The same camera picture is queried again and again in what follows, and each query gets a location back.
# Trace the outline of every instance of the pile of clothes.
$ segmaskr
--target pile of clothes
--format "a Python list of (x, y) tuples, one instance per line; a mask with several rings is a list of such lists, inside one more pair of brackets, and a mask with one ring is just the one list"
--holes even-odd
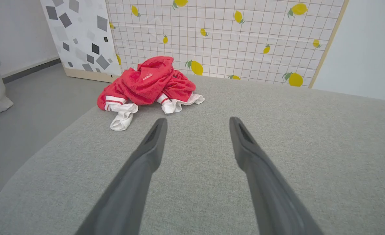
[(105, 111), (117, 112), (110, 128), (123, 131), (133, 119), (139, 105), (162, 105), (164, 113), (180, 112), (181, 105), (201, 104), (202, 95), (194, 94), (195, 84), (172, 66), (173, 58), (157, 56), (130, 68), (104, 88), (97, 105)]

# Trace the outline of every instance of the baseboard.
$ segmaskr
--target baseboard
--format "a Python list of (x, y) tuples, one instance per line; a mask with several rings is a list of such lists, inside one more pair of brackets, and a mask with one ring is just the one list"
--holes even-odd
[(54, 58), (44, 60), (44, 61), (41, 61), (41, 62), (36, 63), (36, 64), (32, 64), (32, 65), (25, 67), (25, 68), (22, 68), (20, 70), (16, 70), (16, 71), (5, 74), (4, 76), (2, 76), (3, 82), (4, 82), (4, 84), (12, 82), (14, 80), (17, 80), (19, 78), (22, 78), (24, 76), (27, 76), (27, 75), (32, 74), (34, 72), (37, 72), (39, 70), (43, 70), (47, 67), (58, 64), (60, 62), (61, 62), (61, 60), (59, 59), (58, 56), (56, 56)]

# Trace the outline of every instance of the gray floor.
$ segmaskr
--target gray floor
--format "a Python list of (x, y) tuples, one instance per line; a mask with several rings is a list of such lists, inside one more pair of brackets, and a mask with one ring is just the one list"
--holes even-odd
[(6, 84), (14, 105), (0, 113), (0, 191), (27, 159), (95, 106), (106, 85), (67, 77), (61, 64)]

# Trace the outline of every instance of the red clothing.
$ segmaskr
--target red clothing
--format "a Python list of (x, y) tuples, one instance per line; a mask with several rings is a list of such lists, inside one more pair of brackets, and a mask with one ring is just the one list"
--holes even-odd
[(105, 110), (107, 98), (131, 100), (137, 105), (152, 104), (160, 95), (186, 102), (195, 90), (195, 84), (172, 66), (173, 58), (157, 56), (129, 68), (121, 77), (104, 88), (97, 100), (100, 109)]

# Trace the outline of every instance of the white cloth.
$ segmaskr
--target white cloth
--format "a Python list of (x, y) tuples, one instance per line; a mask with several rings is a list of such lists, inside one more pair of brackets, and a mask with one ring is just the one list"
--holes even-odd
[(110, 128), (114, 131), (124, 131), (130, 126), (133, 119), (133, 113), (137, 113), (139, 106), (137, 104), (110, 104), (109, 109), (117, 112), (117, 116), (111, 122)]
[(192, 93), (189, 99), (184, 102), (181, 100), (166, 100), (162, 104), (162, 110), (165, 114), (180, 112), (182, 110), (181, 105), (201, 104), (205, 99), (202, 95)]

